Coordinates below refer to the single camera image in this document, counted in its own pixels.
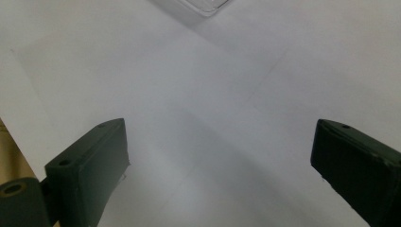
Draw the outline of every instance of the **table surface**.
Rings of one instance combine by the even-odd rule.
[[[311,167],[320,118],[401,150],[401,2],[0,3],[0,115],[40,179],[124,117],[98,226],[368,226]]]

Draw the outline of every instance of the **transparent plastic object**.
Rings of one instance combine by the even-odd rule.
[[[220,7],[230,0],[179,0],[189,8],[203,16],[215,14]]]

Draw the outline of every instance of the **white surface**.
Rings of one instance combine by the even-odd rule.
[[[401,150],[401,3],[0,3],[0,115],[40,178],[125,117],[132,166],[99,226],[368,226],[309,163],[315,124]]]

